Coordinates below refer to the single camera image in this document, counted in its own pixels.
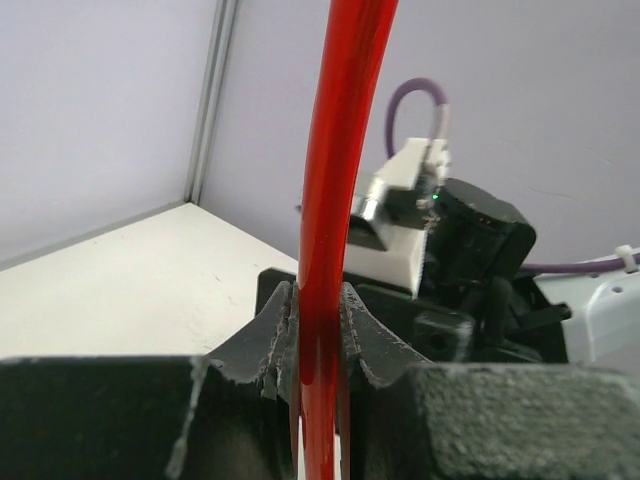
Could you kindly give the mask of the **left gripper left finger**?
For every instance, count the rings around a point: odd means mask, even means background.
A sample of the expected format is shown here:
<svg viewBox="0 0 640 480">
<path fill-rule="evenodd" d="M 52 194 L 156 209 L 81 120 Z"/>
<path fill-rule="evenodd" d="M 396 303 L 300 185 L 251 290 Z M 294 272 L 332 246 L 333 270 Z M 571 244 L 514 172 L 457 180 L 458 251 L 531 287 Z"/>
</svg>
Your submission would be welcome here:
<svg viewBox="0 0 640 480">
<path fill-rule="evenodd" d="M 293 479 L 278 391 L 295 288 L 186 356 L 12 358 L 1 364 L 5 479 Z"/>
</svg>

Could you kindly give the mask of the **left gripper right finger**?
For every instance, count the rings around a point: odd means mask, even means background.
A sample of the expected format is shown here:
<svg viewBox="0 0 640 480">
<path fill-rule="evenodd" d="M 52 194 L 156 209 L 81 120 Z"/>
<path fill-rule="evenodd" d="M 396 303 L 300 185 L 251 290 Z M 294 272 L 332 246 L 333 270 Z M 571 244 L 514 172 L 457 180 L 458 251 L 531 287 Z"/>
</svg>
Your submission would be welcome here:
<svg viewBox="0 0 640 480">
<path fill-rule="evenodd" d="M 639 380 L 610 369 L 433 363 L 342 290 L 346 479 L 635 479 Z"/>
</svg>

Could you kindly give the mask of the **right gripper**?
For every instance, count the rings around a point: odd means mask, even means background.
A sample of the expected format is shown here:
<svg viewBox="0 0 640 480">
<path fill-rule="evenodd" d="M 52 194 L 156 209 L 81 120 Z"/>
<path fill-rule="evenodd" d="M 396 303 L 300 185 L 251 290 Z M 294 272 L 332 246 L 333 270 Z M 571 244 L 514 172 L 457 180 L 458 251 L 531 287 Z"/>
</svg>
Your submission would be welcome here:
<svg viewBox="0 0 640 480">
<path fill-rule="evenodd" d="M 398 342 L 435 362 L 566 362 L 568 308 L 523 268 L 536 240 L 524 216 L 459 179 L 434 210 L 417 296 L 344 273 L 346 338 L 367 356 Z"/>
</svg>

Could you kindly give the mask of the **red cable lock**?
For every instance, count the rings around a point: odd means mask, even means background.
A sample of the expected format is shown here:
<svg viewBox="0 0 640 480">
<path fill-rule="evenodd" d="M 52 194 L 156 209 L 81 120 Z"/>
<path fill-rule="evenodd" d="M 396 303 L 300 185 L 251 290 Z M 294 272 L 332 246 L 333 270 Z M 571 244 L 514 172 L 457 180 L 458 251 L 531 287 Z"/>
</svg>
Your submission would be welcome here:
<svg viewBox="0 0 640 480">
<path fill-rule="evenodd" d="M 298 259 L 305 473 L 334 476 L 340 295 L 350 208 L 397 4 L 333 1 L 306 154 Z"/>
</svg>

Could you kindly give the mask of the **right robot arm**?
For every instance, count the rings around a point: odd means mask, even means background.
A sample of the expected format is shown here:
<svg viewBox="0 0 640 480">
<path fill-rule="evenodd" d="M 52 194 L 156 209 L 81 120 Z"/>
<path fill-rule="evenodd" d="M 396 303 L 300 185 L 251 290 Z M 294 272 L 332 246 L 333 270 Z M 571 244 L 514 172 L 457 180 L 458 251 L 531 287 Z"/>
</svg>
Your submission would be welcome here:
<svg viewBox="0 0 640 480">
<path fill-rule="evenodd" d="M 365 178 L 344 278 L 371 314 L 436 362 L 613 364 L 639 348 L 639 254 L 529 265 L 536 232 L 465 181 L 434 191 Z"/>
</svg>

